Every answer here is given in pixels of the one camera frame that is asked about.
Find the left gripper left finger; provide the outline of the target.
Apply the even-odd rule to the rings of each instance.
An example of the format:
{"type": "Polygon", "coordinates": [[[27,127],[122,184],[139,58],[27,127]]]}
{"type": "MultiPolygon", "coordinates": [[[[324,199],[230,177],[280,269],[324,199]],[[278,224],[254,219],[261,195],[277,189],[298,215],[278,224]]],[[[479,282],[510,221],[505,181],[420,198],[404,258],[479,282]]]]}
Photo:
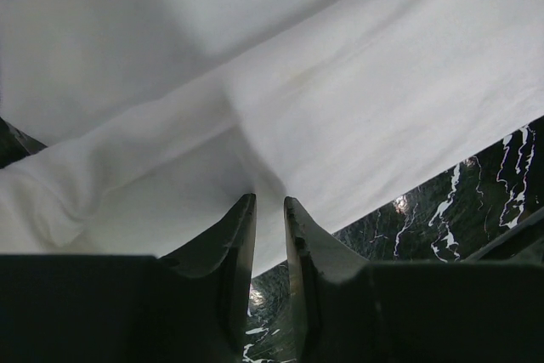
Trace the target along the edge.
{"type": "Polygon", "coordinates": [[[168,255],[7,255],[4,362],[238,362],[256,197],[168,255]]]}

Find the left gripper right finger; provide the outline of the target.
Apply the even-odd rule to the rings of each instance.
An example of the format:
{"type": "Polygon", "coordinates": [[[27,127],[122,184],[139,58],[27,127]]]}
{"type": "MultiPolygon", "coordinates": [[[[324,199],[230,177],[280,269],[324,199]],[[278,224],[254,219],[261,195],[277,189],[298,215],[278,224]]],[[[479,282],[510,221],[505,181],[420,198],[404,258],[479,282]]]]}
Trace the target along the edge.
{"type": "Polygon", "coordinates": [[[284,202],[300,362],[540,362],[543,214],[468,259],[370,261],[284,202]]]}

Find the white printed t-shirt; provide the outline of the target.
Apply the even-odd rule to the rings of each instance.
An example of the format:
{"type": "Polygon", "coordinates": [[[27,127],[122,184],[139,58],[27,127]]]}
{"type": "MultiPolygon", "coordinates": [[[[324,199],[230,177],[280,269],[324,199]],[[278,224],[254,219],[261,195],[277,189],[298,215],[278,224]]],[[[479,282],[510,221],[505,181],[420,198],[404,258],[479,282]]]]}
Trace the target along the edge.
{"type": "Polygon", "coordinates": [[[163,255],[258,195],[330,231],[543,113],[543,0],[1,0],[4,253],[163,255]]]}

